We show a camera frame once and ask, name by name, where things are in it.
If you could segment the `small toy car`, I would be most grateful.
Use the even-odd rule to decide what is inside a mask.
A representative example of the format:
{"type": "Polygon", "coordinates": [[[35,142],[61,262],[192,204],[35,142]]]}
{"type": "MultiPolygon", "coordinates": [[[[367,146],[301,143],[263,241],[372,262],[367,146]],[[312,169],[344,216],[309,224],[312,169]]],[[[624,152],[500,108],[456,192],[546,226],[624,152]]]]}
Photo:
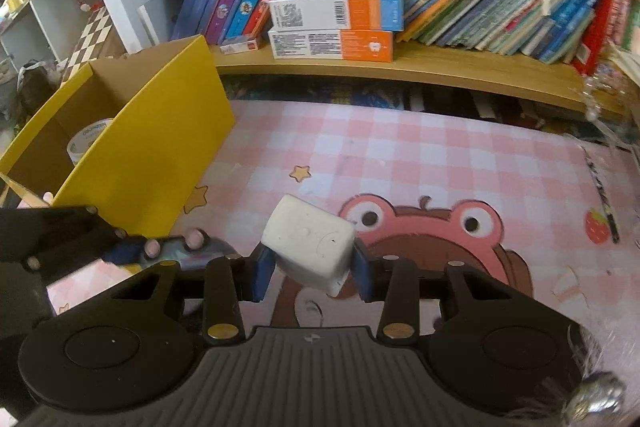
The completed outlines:
{"type": "Polygon", "coordinates": [[[193,271],[204,269],[210,260],[237,254],[223,239],[209,236],[201,229],[191,229],[179,236],[147,239],[137,264],[147,268],[162,261],[175,261],[183,271],[193,271]]]}

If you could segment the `white foam cube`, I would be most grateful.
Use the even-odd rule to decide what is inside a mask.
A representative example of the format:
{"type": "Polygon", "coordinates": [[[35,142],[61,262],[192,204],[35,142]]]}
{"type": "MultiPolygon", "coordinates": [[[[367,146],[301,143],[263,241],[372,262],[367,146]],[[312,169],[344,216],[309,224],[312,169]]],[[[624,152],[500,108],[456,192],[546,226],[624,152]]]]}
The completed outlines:
{"type": "Polygon", "coordinates": [[[300,285],[336,297],[345,284],[355,225],[293,195],[284,195],[262,232],[262,245],[300,285]]]}

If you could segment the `clear tape roll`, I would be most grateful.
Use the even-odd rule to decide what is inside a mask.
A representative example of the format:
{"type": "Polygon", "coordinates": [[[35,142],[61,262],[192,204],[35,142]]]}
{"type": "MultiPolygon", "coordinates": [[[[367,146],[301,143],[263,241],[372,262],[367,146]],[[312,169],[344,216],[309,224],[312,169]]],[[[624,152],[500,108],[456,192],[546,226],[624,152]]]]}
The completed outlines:
{"type": "Polygon", "coordinates": [[[112,123],[112,118],[105,118],[89,124],[78,131],[66,146],[66,152],[74,166],[85,156],[92,144],[99,139],[102,132],[112,123]]]}

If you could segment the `yellow cardboard box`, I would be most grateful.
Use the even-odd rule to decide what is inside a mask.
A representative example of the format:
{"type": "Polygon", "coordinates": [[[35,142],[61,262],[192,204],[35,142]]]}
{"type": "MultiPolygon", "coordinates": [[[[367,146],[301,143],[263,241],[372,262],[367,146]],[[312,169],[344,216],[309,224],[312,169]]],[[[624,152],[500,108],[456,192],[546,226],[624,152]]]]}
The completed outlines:
{"type": "Polygon", "coordinates": [[[18,132],[1,171],[55,206],[93,205],[130,234],[162,236],[233,125],[205,39],[181,39],[82,66],[18,132]],[[68,142],[105,118],[74,166],[68,142]]]}

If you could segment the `pink checkered desk mat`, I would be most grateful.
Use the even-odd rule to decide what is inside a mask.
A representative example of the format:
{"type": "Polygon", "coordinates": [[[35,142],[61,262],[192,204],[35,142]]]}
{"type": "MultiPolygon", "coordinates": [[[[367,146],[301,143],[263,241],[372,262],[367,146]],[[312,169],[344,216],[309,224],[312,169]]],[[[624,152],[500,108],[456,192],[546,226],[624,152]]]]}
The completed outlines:
{"type": "Polygon", "coordinates": [[[459,260],[639,358],[639,173],[621,150],[401,110],[230,102],[234,125],[170,231],[250,254],[288,194],[352,222],[372,255],[459,260]],[[614,244],[582,146],[613,207],[614,244]]]}

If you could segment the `wooden shelf board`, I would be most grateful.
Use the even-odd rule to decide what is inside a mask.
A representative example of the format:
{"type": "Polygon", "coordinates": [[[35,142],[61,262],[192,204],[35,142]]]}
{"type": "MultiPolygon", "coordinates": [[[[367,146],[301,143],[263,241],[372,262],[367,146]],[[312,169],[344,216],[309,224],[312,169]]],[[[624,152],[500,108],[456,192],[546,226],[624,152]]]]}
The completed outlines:
{"type": "Polygon", "coordinates": [[[424,46],[401,42],[390,63],[293,58],[276,60],[269,46],[257,51],[223,54],[210,49],[221,75],[295,75],[382,79],[514,96],[582,113],[582,77],[566,64],[542,64],[525,55],[424,46]]]}

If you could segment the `black patterned pen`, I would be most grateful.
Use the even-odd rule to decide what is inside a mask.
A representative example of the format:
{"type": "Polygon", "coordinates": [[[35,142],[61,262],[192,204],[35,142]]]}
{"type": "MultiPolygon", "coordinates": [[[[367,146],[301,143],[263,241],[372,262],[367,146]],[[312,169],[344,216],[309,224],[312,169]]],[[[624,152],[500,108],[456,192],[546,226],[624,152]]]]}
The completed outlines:
{"type": "Polygon", "coordinates": [[[608,194],[606,194],[605,187],[603,182],[600,179],[596,163],[593,158],[589,154],[588,150],[582,146],[582,153],[584,153],[584,158],[586,165],[590,171],[591,179],[593,181],[594,187],[596,188],[601,206],[604,212],[604,217],[606,219],[606,223],[608,224],[608,228],[611,232],[612,241],[614,244],[620,243],[620,230],[618,229],[617,221],[614,216],[613,207],[611,205],[610,199],[608,198],[608,194]]]}

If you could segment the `small red white box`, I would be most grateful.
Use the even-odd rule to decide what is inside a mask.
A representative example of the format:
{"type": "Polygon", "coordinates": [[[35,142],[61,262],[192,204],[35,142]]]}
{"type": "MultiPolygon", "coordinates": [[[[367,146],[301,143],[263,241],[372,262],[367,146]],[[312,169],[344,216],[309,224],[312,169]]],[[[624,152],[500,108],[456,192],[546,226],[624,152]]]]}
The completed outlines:
{"type": "Polygon", "coordinates": [[[242,35],[224,40],[219,46],[224,55],[239,54],[257,51],[262,43],[262,38],[251,35],[242,35]]]}

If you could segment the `lower orange toothpaste box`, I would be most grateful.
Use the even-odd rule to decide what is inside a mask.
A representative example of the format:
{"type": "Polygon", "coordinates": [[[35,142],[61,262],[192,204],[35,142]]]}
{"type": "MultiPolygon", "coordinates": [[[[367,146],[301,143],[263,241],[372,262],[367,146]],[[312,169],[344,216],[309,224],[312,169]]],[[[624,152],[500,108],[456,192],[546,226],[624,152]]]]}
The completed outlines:
{"type": "Polygon", "coordinates": [[[389,31],[304,30],[268,31],[271,51],[281,58],[313,58],[314,60],[343,60],[356,62],[393,61],[393,34],[389,31]]]}

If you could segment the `orange toothpaste box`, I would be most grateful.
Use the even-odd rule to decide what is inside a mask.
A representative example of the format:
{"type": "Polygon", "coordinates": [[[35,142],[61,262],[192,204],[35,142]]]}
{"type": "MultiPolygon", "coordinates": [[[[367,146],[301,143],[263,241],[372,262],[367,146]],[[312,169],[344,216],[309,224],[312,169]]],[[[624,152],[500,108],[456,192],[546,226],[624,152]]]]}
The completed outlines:
{"type": "Polygon", "coordinates": [[[271,51],[281,58],[313,58],[314,60],[343,60],[356,62],[393,61],[393,34],[389,31],[304,30],[268,31],[271,51]]]}
{"type": "Polygon", "coordinates": [[[277,30],[404,29],[404,0],[270,0],[277,30]]]}

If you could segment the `upper orange toothpaste box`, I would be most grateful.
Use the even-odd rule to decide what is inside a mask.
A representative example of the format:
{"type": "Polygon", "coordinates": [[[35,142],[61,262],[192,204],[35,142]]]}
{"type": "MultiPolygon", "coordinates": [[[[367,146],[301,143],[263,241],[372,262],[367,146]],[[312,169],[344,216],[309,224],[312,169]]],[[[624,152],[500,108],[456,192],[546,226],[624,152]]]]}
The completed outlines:
{"type": "Polygon", "coordinates": [[[404,29],[404,0],[270,0],[277,30],[404,29]]]}

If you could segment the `red dictionary books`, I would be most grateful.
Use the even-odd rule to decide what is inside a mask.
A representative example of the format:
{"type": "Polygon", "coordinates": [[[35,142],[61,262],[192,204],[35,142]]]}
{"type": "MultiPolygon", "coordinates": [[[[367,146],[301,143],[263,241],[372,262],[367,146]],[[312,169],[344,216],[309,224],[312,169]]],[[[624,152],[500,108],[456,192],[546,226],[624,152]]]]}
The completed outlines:
{"type": "Polygon", "coordinates": [[[598,0],[590,24],[582,34],[572,65],[578,74],[590,76],[596,70],[607,44],[639,52],[639,0],[598,0]]]}

